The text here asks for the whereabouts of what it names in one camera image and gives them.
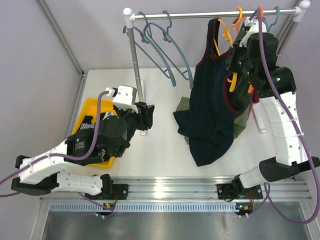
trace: yellow basket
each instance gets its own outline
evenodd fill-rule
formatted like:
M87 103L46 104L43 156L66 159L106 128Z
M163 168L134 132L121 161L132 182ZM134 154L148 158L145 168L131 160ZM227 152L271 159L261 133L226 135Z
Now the yellow basket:
M81 123L83 122L85 116L92 116L93 119L91 121L92 124L96 123L97 119L97 106L98 106L98 99L96 98L88 98L85 100L84 105L82 107L81 113L76 121L75 127L73 129L72 134L75 134L77 130L80 128ZM101 113L105 112L113 112L114 115L117 115L116 111L114 110L114 104L111 100L103 99L101 101ZM89 164L90 166L109 169L112 167L112 164L116 158L113 156L108 161L104 161L102 163L93 163Z

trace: dark blue garment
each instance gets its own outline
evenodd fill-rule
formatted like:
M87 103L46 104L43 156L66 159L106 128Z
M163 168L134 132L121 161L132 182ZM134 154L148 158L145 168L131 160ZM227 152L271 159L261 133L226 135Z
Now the dark blue garment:
M206 49L195 69L189 110L173 113L178 133L189 137L190 152L198 167L211 164L226 153L234 141L234 121L246 109L234 107L234 93L229 93L227 79L232 74L225 58L231 49L218 56L214 39L218 43L219 25L217 19L208 23Z

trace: white table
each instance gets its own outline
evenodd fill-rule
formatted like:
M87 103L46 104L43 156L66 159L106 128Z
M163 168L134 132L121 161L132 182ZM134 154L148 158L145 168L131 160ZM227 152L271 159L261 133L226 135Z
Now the white table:
M275 143L267 113L262 107L266 133L259 133L251 115L244 132L234 140L231 148L214 163L197 167L180 135L173 112L181 97L190 97L189 82L175 69L176 87L157 68L140 69L145 82L146 102L155 105L153 126L147 136L137 131L123 157L112 168L92 166L69 169L83 175L110 174L112 177L222 177L248 171L262 160L275 156ZM87 98L97 98L106 87L136 86L133 69L90 70L87 75L80 110Z

